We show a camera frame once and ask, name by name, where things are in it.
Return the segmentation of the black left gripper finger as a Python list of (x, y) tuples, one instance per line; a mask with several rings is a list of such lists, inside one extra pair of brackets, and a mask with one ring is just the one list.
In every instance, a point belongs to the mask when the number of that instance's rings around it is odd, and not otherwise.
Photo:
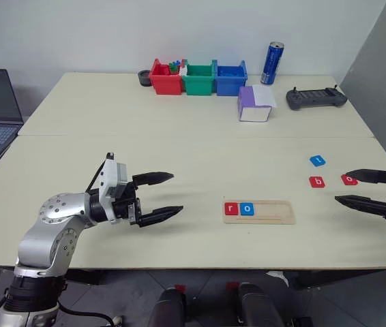
[(162, 223), (183, 210), (183, 206), (167, 206), (153, 210), (151, 213), (139, 215), (136, 225), (140, 228)]
[(144, 174), (137, 174), (132, 177), (132, 182), (135, 186), (140, 185), (157, 185), (163, 183), (174, 175), (168, 172), (148, 172)]

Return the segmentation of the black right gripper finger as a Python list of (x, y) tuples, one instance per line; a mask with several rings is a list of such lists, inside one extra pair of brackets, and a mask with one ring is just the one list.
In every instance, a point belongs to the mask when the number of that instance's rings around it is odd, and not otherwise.
[(386, 184), (385, 170), (358, 169), (347, 172), (345, 175), (363, 183)]
[(379, 202), (363, 196), (336, 196), (335, 200), (356, 211), (379, 215), (386, 218), (386, 202)]

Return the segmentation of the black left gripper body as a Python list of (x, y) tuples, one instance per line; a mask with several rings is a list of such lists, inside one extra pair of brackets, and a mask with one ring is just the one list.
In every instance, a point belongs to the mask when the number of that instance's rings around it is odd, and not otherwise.
[(118, 219), (127, 220), (130, 225), (143, 227), (140, 199), (136, 197), (138, 187), (129, 182), (119, 198), (113, 202), (113, 210)]

